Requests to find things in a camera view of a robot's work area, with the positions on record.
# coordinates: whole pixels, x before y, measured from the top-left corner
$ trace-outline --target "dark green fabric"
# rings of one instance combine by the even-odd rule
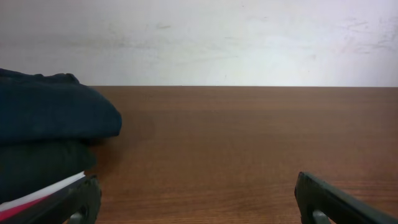
[[[0,203],[26,196],[96,164],[80,141],[0,147]]]

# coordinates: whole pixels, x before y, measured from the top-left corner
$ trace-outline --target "dark blue fabric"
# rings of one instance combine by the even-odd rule
[[[121,116],[72,74],[51,77],[0,69],[0,144],[117,136]]]

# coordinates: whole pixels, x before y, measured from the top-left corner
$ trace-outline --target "stack of folded clothes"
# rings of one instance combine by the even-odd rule
[[[0,69],[0,221],[81,177],[96,163],[83,141],[120,129],[115,107],[72,74]]]

